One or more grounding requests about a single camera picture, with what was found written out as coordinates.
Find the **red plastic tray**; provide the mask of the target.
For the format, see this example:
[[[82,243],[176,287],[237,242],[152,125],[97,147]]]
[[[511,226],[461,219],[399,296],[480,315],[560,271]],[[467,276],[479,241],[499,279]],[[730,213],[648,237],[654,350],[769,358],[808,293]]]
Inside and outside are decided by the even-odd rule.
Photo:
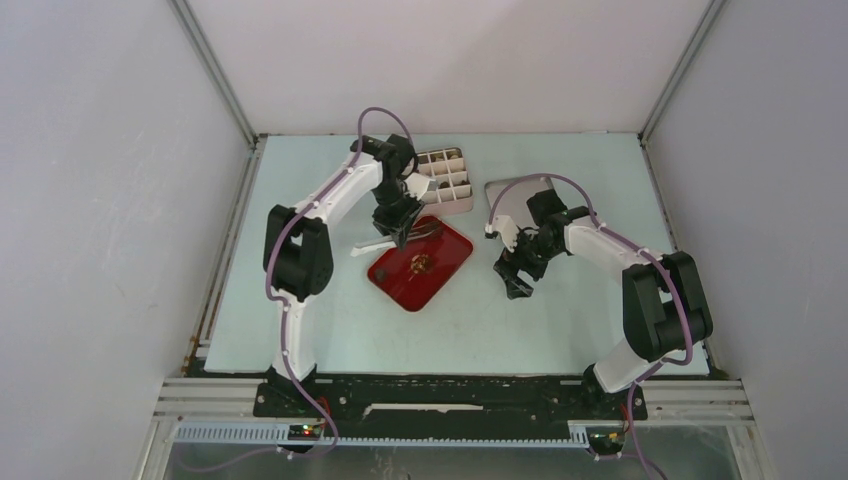
[[[416,221],[404,248],[393,247],[367,270],[367,278],[402,310],[415,313],[471,257],[471,240],[433,215]]]

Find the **white divided chocolate box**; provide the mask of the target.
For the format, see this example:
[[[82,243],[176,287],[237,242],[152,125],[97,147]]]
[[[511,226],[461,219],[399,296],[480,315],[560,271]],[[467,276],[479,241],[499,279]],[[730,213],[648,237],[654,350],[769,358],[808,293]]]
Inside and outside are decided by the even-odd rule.
[[[451,152],[459,153],[462,158],[449,160]],[[417,159],[418,172],[436,181],[422,199],[422,215],[444,217],[472,210],[473,187],[465,156],[459,147],[420,151]]]

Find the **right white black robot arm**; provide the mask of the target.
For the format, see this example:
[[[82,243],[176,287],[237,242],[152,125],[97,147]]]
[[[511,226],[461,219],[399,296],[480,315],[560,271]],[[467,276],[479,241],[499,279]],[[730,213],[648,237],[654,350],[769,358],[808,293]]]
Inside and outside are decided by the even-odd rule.
[[[606,418],[620,407],[620,391],[672,362],[674,352],[683,353],[680,364],[689,363],[696,343],[712,335],[696,262],[683,251],[661,254],[636,246],[611,231],[590,207],[567,207],[552,189],[534,194],[526,205],[531,227],[496,213],[485,225],[486,236],[504,245],[493,268],[509,299],[530,297],[534,288],[520,275],[538,281],[560,255],[587,260],[622,288],[624,338],[587,368],[581,392],[585,411]]]

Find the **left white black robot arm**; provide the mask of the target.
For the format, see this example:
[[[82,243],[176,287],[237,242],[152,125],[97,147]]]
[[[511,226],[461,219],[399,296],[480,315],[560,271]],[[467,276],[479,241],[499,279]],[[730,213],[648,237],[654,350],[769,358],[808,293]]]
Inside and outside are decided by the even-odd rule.
[[[303,381],[316,367],[304,313],[331,280],[332,230],[362,197],[371,194],[376,201],[373,225],[394,246],[404,248],[429,188],[428,179],[417,168],[415,148],[408,138],[360,136],[342,166],[317,191],[293,207],[277,205],[269,212],[263,254],[265,289],[281,315],[272,369],[287,380],[277,402],[290,415],[304,416],[316,403],[315,388]]]

